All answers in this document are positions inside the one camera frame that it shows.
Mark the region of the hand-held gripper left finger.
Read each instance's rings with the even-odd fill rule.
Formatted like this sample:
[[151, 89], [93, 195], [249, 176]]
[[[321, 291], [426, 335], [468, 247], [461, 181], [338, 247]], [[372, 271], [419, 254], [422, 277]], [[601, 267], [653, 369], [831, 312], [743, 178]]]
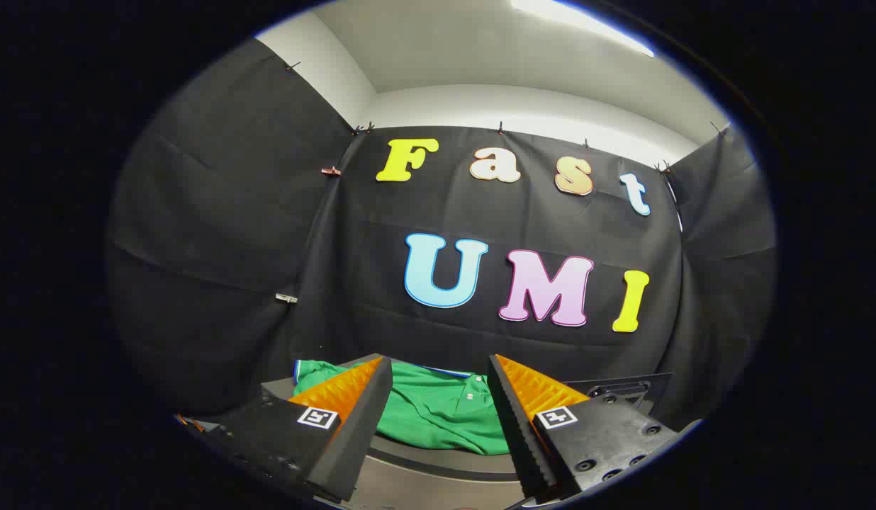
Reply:
[[185, 427], [238, 475], [293, 502], [347, 502], [393, 384], [391, 361], [369, 356], [292, 396], [289, 365], [266, 367], [235, 406], [176, 413]]

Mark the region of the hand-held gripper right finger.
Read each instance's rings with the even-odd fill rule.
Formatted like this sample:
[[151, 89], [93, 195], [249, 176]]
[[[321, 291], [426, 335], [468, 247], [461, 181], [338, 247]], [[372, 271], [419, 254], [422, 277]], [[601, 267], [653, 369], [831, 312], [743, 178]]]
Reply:
[[691, 435], [654, 414], [670, 375], [633, 375], [564, 383], [493, 354], [492, 391], [525, 497], [570, 504], [635, 475]]

